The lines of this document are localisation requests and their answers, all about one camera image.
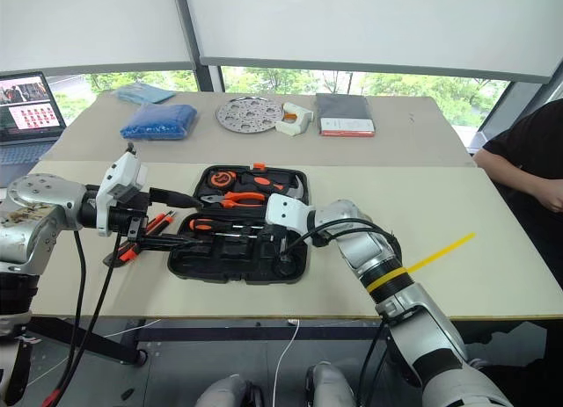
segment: laptop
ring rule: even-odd
[[[0,187],[25,176],[65,128],[43,73],[0,76]]]

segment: pliers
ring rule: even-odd
[[[263,202],[266,195],[256,192],[227,192],[226,194],[210,194],[209,196],[201,196],[201,200],[207,203],[220,203],[222,207],[263,207],[264,204],[246,204],[238,203],[239,200],[257,200]]]

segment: blue bag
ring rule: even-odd
[[[120,133],[125,139],[183,139],[195,114],[191,105],[143,104]]]
[[[126,84],[125,86],[117,88],[113,91],[113,94],[119,99],[134,102],[135,104],[143,104],[146,102],[156,104],[156,102],[162,102],[173,97],[176,95],[176,92],[136,82],[134,84]]]

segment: perforated metal plate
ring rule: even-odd
[[[282,104],[265,98],[232,99],[217,110],[221,126],[238,133],[265,132],[283,119]]]

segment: tool case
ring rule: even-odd
[[[223,203],[205,201],[231,198],[233,193],[246,195],[240,200],[223,199]],[[261,193],[264,200],[256,200],[248,193]],[[248,284],[269,284],[299,280],[307,263],[307,245],[300,243],[287,255],[279,256],[299,235],[283,226],[266,224],[271,193],[287,194],[308,204],[307,177],[300,171],[268,168],[264,164],[208,167],[194,191],[203,207],[189,215],[178,230],[179,235],[201,243],[171,251],[168,269],[181,279],[210,282],[245,280]],[[202,220],[211,220],[208,223],[213,227]],[[216,223],[228,227],[217,231]]]

